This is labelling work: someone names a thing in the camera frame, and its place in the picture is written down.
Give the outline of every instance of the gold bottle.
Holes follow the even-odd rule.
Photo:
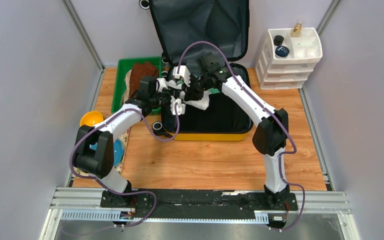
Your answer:
[[[291,38],[297,38],[300,36],[301,29],[303,28],[303,25],[298,22],[293,28],[292,31],[290,32],[290,37]]]

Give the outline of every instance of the wooden table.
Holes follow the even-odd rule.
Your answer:
[[[111,115],[116,68],[107,68],[95,110]],[[285,108],[289,114],[289,132],[298,151],[285,156],[288,181],[306,190],[325,191],[319,160],[297,89],[261,90],[256,72],[248,69],[251,88],[268,104]],[[160,116],[146,117],[149,124]],[[242,141],[178,141],[154,139],[145,124],[131,127],[125,150],[122,176],[133,188],[262,190],[266,171],[263,156],[255,150],[255,127]],[[288,142],[286,150],[291,150]],[[75,179],[73,187],[99,187],[90,179]]]

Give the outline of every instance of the brown cloth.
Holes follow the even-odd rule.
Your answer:
[[[154,76],[158,78],[158,69],[149,61],[145,63],[135,63],[131,68],[129,94],[139,89],[139,83],[145,76]]]

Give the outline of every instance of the green plastic bin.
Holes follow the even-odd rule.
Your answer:
[[[160,56],[120,59],[118,61],[117,75],[115,77],[114,96],[112,97],[112,113],[115,113],[122,108],[122,97],[126,91],[125,77],[127,72],[133,68],[134,64],[144,64],[145,62],[150,62],[153,64],[158,69],[158,77],[161,78],[162,63]],[[161,107],[158,107],[152,110],[151,115],[158,115],[160,112]]]

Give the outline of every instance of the cable connector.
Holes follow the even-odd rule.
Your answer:
[[[185,65],[175,66],[173,69],[173,77],[176,82],[183,80],[186,86],[191,86],[191,73]]]
[[[171,113],[173,115],[185,114],[186,104],[182,103],[182,100],[180,98],[175,99],[173,96],[171,96],[170,107],[171,107]]]

